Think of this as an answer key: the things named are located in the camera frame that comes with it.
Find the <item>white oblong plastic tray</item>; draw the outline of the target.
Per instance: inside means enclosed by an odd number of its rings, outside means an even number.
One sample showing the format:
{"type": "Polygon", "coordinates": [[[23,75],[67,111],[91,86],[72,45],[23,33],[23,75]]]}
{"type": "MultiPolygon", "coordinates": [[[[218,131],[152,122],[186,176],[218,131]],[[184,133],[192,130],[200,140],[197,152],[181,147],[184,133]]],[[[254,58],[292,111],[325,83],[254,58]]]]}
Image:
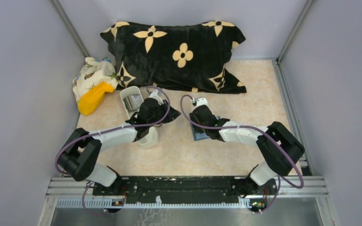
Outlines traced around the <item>white oblong plastic tray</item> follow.
{"type": "MultiPolygon", "coordinates": [[[[120,92],[120,98],[123,102],[126,114],[128,118],[140,109],[144,98],[140,89],[137,86],[131,86],[123,89],[120,92]]],[[[159,143],[158,132],[155,127],[150,127],[148,134],[137,141],[142,149],[149,149],[156,146],[159,143]]]]}

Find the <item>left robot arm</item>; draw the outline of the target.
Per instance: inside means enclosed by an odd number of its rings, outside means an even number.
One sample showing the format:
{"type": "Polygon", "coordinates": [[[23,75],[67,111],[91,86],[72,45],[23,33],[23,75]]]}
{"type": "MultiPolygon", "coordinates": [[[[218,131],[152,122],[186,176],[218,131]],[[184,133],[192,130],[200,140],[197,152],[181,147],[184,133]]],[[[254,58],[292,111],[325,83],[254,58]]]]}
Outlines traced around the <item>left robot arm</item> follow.
{"type": "Polygon", "coordinates": [[[167,100],[160,103],[154,98],[146,98],[139,110],[118,127],[95,133],[83,128],[74,130],[55,162],[75,181],[88,180],[110,187],[122,178],[112,168],[97,163],[100,152],[139,141],[148,135],[151,127],[170,123],[180,115],[181,112],[167,100]]]}

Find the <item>blue leather card holder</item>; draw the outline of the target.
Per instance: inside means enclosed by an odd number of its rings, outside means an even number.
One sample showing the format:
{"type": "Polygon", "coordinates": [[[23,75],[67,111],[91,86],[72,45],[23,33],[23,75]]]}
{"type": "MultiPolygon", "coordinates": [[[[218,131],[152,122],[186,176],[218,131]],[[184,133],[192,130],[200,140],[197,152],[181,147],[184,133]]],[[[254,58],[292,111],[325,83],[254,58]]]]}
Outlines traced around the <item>blue leather card holder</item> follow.
{"type": "MultiPolygon", "coordinates": [[[[190,114],[190,119],[193,122],[196,122],[199,125],[213,125],[215,122],[220,120],[220,116],[215,116],[215,119],[212,117],[211,119],[199,119],[198,117],[190,114]]],[[[193,124],[191,124],[191,130],[192,130],[192,135],[195,141],[199,141],[199,140],[203,140],[203,139],[209,139],[209,137],[207,137],[205,134],[195,134],[194,128],[193,128],[193,124]]]]}

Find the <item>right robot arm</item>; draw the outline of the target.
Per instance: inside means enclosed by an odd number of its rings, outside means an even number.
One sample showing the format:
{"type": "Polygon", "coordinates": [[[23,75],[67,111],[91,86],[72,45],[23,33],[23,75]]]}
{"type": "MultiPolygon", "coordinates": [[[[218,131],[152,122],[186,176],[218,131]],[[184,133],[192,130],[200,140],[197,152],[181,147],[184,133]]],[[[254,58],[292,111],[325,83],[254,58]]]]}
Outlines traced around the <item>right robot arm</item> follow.
{"type": "Polygon", "coordinates": [[[280,122],[255,127],[217,118],[207,105],[197,106],[186,116],[190,123],[213,140],[235,142],[257,148],[264,161],[252,169],[248,177],[258,186],[276,176],[288,176],[291,170],[298,172],[297,162],[305,152],[303,145],[280,122]]]}

